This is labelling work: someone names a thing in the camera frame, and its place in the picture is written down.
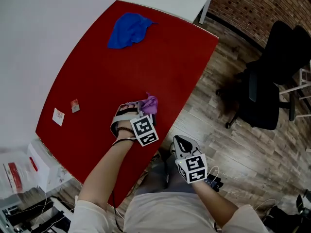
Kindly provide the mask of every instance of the gray pants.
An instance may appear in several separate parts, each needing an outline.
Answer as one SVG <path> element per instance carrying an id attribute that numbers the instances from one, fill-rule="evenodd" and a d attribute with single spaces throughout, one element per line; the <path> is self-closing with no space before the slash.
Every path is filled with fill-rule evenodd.
<path id="1" fill-rule="evenodd" d="M 155 192 L 195 193 L 193 187 L 179 174 L 175 159 L 175 156 L 172 154 L 166 161 L 169 175 L 168 182 L 166 181 L 165 165 L 162 162 L 149 171 L 137 189 L 135 196 Z"/>

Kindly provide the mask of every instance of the forearm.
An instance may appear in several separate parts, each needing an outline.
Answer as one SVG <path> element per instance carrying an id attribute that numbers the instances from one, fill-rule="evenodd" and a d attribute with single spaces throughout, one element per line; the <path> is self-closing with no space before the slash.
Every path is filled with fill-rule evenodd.
<path id="1" fill-rule="evenodd" d="M 194 182 L 192 187 L 220 227 L 223 227 L 237 211 L 238 207 L 235 204 L 220 196 L 204 181 Z"/>
<path id="2" fill-rule="evenodd" d="M 79 200 L 92 202 L 106 210 L 120 166 L 132 144 L 130 140 L 121 141 L 110 148 L 85 180 Z"/>

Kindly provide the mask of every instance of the red tabletop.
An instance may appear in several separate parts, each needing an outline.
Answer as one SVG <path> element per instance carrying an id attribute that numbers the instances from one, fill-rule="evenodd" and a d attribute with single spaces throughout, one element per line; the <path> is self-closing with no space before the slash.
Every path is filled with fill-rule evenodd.
<path id="1" fill-rule="evenodd" d="M 140 43 L 121 50 L 107 42 L 118 18 L 140 13 L 151 25 Z M 199 80 L 218 38 L 169 14 L 122 1 L 114 2 L 75 46 L 49 92 L 36 133 L 77 180 L 84 182 L 115 138 L 109 130 L 118 106 L 158 98 L 155 127 L 159 141 L 145 147 L 135 142 L 121 166 L 115 186 L 118 206 L 152 156 Z M 80 111 L 71 112 L 78 99 Z M 54 108 L 65 113 L 60 127 L 52 120 Z"/>

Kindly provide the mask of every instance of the red brick wall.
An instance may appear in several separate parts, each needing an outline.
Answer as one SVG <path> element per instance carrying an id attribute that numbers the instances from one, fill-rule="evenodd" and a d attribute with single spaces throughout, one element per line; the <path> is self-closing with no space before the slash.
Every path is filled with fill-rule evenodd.
<path id="1" fill-rule="evenodd" d="M 235 26 L 263 47 L 273 23 L 299 24 L 311 34 L 308 0 L 211 0 L 209 12 Z"/>

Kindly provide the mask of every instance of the purple cloth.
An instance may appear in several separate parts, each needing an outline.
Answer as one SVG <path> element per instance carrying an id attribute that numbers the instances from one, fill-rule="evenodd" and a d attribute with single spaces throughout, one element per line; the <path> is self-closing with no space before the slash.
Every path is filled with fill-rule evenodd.
<path id="1" fill-rule="evenodd" d="M 141 110 L 146 114 L 156 114 L 157 113 L 157 98 L 155 96 L 150 96 L 147 93 L 148 98 L 145 100 L 139 101 Z"/>

